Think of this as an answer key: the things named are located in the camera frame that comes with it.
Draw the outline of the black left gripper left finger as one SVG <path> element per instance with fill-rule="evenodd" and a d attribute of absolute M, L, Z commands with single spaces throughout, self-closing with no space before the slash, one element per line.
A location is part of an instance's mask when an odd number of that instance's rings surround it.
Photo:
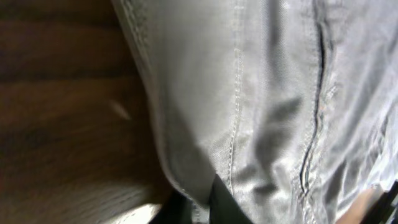
<path fill-rule="evenodd" d="M 191 201 L 174 190 L 149 224 L 192 224 Z"/>

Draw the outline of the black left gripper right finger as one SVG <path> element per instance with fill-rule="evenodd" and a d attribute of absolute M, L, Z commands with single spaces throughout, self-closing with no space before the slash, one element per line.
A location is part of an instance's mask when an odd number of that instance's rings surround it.
<path fill-rule="evenodd" d="M 252 224 L 218 175 L 215 175 L 209 197 L 211 224 Z"/>

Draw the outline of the grey shorts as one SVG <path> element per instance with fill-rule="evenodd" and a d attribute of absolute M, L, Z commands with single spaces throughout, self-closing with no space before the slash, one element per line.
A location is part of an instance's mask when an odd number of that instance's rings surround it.
<path fill-rule="evenodd" d="M 334 223 L 397 180 L 397 2 L 114 1 L 162 170 L 209 223 Z"/>

